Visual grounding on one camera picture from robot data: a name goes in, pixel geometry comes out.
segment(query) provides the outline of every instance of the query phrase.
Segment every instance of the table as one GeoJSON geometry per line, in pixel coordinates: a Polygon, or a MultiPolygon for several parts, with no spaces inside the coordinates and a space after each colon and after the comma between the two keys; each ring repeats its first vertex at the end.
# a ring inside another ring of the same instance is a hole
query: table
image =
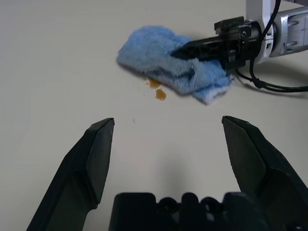
{"type": "MultiPolygon", "coordinates": [[[[287,2],[281,9],[295,7],[287,2]]],[[[307,94],[275,95],[244,87],[210,106],[165,101],[115,58],[130,33],[164,25],[193,39],[214,23],[245,15],[244,0],[1,0],[0,230],[25,230],[66,153],[94,122],[115,118],[103,199],[84,230],[107,230],[114,196],[152,192],[180,200],[185,192],[221,200],[239,191],[221,118],[247,120],[308,184],[307,94]]],[[[308,85],[307,52],[260,64],[272,83],[308,85]]]]}

